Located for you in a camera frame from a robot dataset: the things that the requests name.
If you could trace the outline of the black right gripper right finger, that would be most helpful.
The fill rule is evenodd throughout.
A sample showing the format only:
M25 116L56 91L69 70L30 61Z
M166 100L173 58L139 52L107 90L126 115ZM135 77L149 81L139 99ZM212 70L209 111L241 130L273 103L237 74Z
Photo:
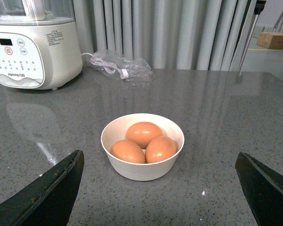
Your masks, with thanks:
M257 224L283 226L283 176L243 152L235 168Z

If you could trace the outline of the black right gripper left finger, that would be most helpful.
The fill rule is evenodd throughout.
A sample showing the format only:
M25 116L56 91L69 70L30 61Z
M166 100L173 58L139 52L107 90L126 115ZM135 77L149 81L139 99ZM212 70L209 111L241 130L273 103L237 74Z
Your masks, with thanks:
M83 152L72 152L0 204L0 226L66 226L77 198L83 168Z

